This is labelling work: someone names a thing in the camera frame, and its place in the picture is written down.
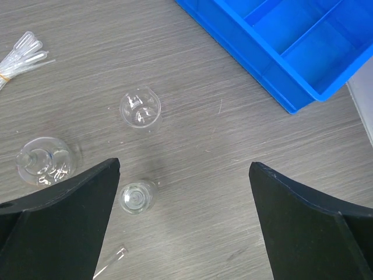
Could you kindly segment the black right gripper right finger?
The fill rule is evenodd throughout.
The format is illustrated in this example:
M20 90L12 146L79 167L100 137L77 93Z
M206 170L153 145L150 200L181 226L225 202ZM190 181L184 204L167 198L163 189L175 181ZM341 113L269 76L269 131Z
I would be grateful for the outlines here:
M372 279L372 209L249 168L274 279Z

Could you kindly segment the clear glass test tube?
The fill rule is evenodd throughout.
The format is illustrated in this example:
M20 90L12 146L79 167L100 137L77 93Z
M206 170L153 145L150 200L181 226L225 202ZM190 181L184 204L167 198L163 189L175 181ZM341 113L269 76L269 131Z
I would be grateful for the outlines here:
M112 267L114 264L116 264L118 261L122 260L126 253L127 249L124 246L119 246L117 249L114 250L114 252L107 257L103 263L96 268L96 271L93 275L93 279L98 279L99 276L101 276L106 270L109 269L109 267Z

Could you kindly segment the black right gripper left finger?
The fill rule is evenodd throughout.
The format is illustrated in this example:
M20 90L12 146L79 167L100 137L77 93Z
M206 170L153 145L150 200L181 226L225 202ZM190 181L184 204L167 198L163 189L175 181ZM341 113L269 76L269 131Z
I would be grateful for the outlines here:
M1 279L92 279L120 178L117 158L1 204Z

